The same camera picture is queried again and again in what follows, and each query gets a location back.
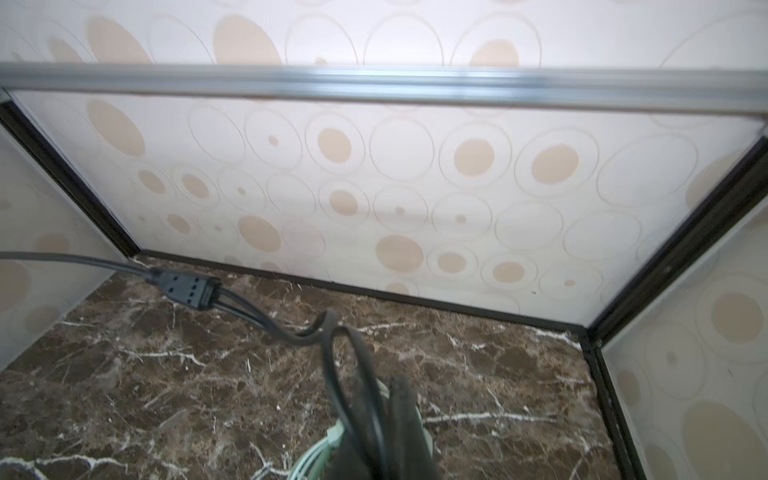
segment black trim strip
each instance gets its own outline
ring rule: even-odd
[[[141,250],[67,161],[12,101],[0,105],[0,124],[38,162],[96,227],[126,257]]]
[[[594,380],[598,393],[598,406],[603,415],[608,436],[611,437],[621,477],[624,480],[646,480],[640,456],[632,442],[632,434],[621,410],[614,384],[608,375],[602,351],[594,348],[594,344],[586,335],[581,337],[581,351]]]
[[[768,138],[760,138],[588,328],[598,347],[706,253],[768,193]]]
[[[314,286],[337,292],[352,293],[354,295],[372,296],[381,300],[391,300],[393,302],[408,303],[417,306],[426,306],[437,310],[445,310],[453,313],[462,313],[464,315],[481,316],[488,319],[499,320],[507,323],[519,323],[521,325],[533,326],[541,329],[558,330],[561,332],[573,333],[580,336],[586,333],[586,329],[581,325],[574,323],[557,322],[554,320],[540,319],[533,316],[515,315],[514,313],[503,313],[495,310],[486,310],[475,306],[458,305],[457,303],[443,302],[441,300],[431,300],[419,296],[402,295],[401,293],[383,292],[372,290],[361,286],[346,285],[344,283],[329,282],[327,280],[316,280],[304,276],[289,275],[287,273],[276,273],[267,270],[258,270],[247,266],[236,266],[228,263],[211,262],[209,260],[200,260],[197,258],[174,255],[172,253],[158,252],[156,250],[142,250],[141,255],[154,257],[161,260],[170,260],[173,262],[189,263],[190,265],[205,266],[217,270],[226,270],[235,273],[245,273],[254,276],[263,276],[274,280],[288,280],[293,283]]]

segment metal bar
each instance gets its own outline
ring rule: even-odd
[[[646,480],[640,456],[632,442],[632,434],[629,431],[627,420],[624,418],[624,413],[621,411],[621,404],[616,396],[616,390],[611,376],[608,374],[601,349],[595,348],[588,336],[582,336],[581,351],[584,354],[584,360],[587,361],[589,374],[594,380],[598,406],[603,415],[608,436],[611,437],[611,443],[614,446],[614,455],[622,479]]]
[[[401,293],[383,292],[373,290],[363,286],[346,285],[344,283],[330,282],[327,280],[317,280],[304,276],[289,275],[287,273],[270,272],[268,270],[258,270],[247,266],[236,266],[228,263],[218,263],[209,260],[184,257],[172,253],[158,252],[156,250],[142,250],[141,255],[158,258],[161,260],[170,260],[172,262],[189,263],[190,265],[204,266],[217,270],[226,270],[235,273],[245,273],[254,276],[263,276],[275,280],[287,280],[302,285],[314,286],[336,292],[352,293],[354,295],[372,296],[381,300],[391,300],[393,302],[408,303],[409,305],[425,306],[447,312],[461,313],[463,315],[480,316],[487,319],[498,320],[499,322],[517,323],[520,325],[533,326],[540,329],[557,330],[559,332],[572,333],[575,336],[583,336],[587,329],[576,323],[558,322],[556,320],[547,320],[535,316],[518,315],[515,313],[504,313],[496,310],[487,310],[476,306],[459,305],[457,303],[443,302],[441,300],[432,300],[420,296],[402,295]]]
[[[0,104],[0,125],[13,135],[123,255],[132,257],[139,252],[139,246],[131,236],[14,102]]]
[[[766,194],[768,138],[762,137],[590,325],[590,340],[600,347],[613,338]]]
[[[0,88],[702,114],[768,113],[768,71],[0,63]]]

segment black baseboard trim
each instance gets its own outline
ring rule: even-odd
[[[132,257],[139,253],[139,246],[109,209],[14,102],[0,104],[0,124],[123,255]]]
[[[768,138],[761,137],[589,326],[600,347],[619,333],[768,194]]]
[[[623,480],[646,480],[643,465],[632,442],[632,434],[621,411],[614,384],[608,374],[603,353],[589,336],[581,337],[581,352],[597,390],[598,406],[614,448],[614,456]]]
[[[517,323],[519,325],[532,326],[540,329],[557,330],[559,332],[568,332],[576,336],[583,335],[587,330],[581,325],[574,323],[557,322],[554,320],[540,319],[534,316],[516,315],[514,313],[503,313],[495,310],[486,310],[475,306],[458,305],[457,303],[443,302],[441,300],[431,300],[418,296],[402,295],[401,293],[383,292],[361,286],[346,285],[344,283],[329,282],[327,280],[316,280],[304,276],[289,275],[287,273],[270,272],[267,270],[258,270],[247,266],[230,265],[228,263],[218,263],[209,260],[200,260],[197,258],[174,255],[172,253],[158,252],[156,250],[142,250],[140,255],[146,257],[158,258],[160,260],[170,260],[172,262],[189,263],[190,265],[204,266],[216,270],[226,270],[234,273],[245,273],[246,275],[261,276],[273,280],[288,280],[289,282],[302,285],[314,286],[336,292],[351,293],[353,295],[372,296],[381,300],[391,300],[393,302],[408,303],[410,305],[425,306],[436,310],[446,312],[461,313],[464,315],[481,316],[487,319],[498,320],[500,322]]]

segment silver metal rail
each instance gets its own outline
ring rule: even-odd
[[[0,63],[0,88],[703,114],[768,113],[768,71]]]

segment marble floor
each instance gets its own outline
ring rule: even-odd
[[[379,378],[412,380],[443,478],[619,478],[575,339],[214,274],[285,324],[333,307],[358,326]],[[347,381],[349,350],[337,347]],[[0,372],[0,478],[285,478],[335,420],[318,347],[115,274]]]

